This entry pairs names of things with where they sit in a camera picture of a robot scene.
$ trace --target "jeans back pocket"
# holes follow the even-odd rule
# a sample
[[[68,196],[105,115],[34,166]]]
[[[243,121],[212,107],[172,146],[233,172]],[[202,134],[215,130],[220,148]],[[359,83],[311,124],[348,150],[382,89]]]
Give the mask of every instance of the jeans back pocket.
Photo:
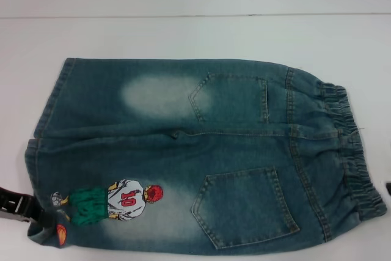
[[[207,175],[191,211],[216,249],[299,231],[273,167]]]
[[[268,123],[266,80],[209,73],[189,96],[200,122]]]

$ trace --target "cartoon figure print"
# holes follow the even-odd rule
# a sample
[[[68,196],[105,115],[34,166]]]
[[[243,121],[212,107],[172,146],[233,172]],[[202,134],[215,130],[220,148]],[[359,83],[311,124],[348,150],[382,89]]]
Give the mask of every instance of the cartoon figure print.
[[[163,189],[158,185],[141,187],[136,180],[121,180],[109,188],[77,189],[65,199],[59,192],[51,195],[58,212],[73,224],[84,225],[105,218],[129,220],[139,216],[146,203],[154,203],[163,197]],[[69,217],[64,209],[74,207],[76,212]]]

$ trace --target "elastic waistband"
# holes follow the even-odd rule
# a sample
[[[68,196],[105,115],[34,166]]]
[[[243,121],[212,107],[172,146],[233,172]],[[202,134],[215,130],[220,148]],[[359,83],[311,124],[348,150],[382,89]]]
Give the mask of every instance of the elastic waistband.
[[[380,194],[372,185],[364,159],[359,130],[354,122],[344,87],[321,85],[325,107],[334,120],[340,138],[340,157],[345,168],[345,182],[357,204],[360,220],[381,216],[387,211]]]

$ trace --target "orange patch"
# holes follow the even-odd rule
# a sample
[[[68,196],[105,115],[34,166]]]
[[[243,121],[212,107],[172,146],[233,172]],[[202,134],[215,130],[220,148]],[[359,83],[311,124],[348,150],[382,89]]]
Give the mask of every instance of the orange patch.
[[[60,246],[62,246],[63,244],[65,244],[65,241],[67,239],[67,230],[61,224],[57,225],[57,235],[59,237]]]

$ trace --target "blue denim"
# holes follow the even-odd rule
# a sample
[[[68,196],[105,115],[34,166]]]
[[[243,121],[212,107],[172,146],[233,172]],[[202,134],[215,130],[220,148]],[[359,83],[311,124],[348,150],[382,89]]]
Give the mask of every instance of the blue denim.
[[[346,90],[284,65],[67,59],[34,137],[45,245],[264,254],[386,212]]]

